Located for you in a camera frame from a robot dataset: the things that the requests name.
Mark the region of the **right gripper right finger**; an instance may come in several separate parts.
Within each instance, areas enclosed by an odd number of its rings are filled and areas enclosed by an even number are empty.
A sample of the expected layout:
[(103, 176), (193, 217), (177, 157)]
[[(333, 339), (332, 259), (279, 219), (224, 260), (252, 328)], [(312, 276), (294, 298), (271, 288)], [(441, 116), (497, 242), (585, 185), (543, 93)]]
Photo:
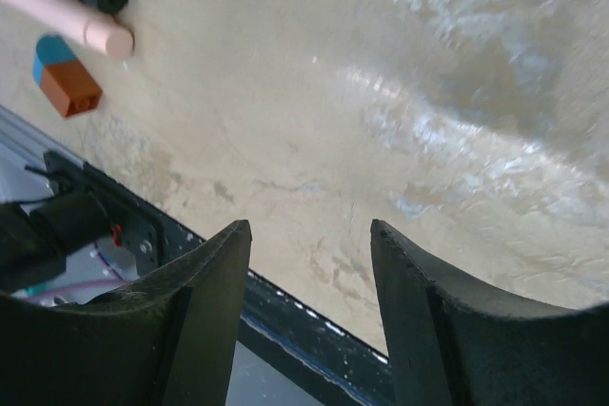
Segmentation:
[(501, 290), (371, 224), (371, 258), (401, 405), (604, 405), (608, 307)]

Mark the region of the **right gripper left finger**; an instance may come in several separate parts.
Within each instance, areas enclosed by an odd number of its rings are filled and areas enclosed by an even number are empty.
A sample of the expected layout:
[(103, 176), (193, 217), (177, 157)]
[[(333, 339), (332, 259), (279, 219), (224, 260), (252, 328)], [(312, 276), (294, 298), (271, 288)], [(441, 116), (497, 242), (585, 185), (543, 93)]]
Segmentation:
[(5, 405), (222, 405), (251, 230), (196, 249), (84, 304), (1, 299)]

